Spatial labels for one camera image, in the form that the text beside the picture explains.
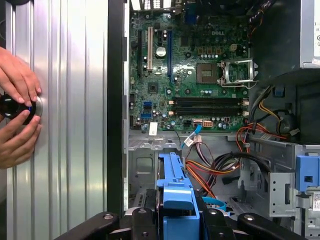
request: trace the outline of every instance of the ribbed metal panel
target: ribbed metal panel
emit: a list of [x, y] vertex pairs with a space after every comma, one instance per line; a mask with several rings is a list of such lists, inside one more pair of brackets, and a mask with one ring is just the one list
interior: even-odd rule
[[6, 4], [7, 49], [43, 94], [30, 161], [7, 171], [7, 239], [54, 239], [107, 210], [107, 0]]

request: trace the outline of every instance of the hand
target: hand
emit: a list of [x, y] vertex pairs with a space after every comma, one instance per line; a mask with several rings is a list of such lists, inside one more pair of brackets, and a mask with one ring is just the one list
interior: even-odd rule
[[32, 106], [41, 93], [35, 73], [20, 59], [0, 47], [0, 87], [15, 101]]
[[40, 117], [34, 116], [30, 123], [14, 136], [29, 114], [28, 110], [24, 110], [0, 129], [0, 169], [14, 167], [32, 156], [41, 131]]

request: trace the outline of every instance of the blue sata port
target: blue sata port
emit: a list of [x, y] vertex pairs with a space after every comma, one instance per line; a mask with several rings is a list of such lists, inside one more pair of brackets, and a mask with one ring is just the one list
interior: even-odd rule
[[150, 119], [152, 117], [151, 113], [141, 113], [140, 118], [141, 119]]
[[152, 107], [152, 102], [151, 102], [151, 101], [145, 101], [145, 102], [143, 103], [143, 106], [144, 106], [144, 107]]

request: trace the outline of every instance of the green motherboard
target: green motherboard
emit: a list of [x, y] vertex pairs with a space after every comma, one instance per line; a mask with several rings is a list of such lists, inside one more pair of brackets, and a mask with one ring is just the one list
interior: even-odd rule
[[[221, 61], [249, 57], [248, 19], [211, 16], [186, 23], [183, 14], [136, 12], [130, 26], [131, 129], [233, 132], [244, 124], [249, 92], [222, 87]], [[230, 80], [248, 68], [229, 69]]]

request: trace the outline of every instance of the ram slot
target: ram slot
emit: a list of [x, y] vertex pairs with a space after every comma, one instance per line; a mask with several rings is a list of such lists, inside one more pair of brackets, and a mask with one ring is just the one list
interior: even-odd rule
[[200, 115], [200, 116], [241, 116], [243, 110], [233, 108], [211, 108], [211, 107], [176, 107], [174, 113], [177, 115]]
[[242, 98], [176, 97], [173, 101], [176, 106], [239, 106], [242, 104]]

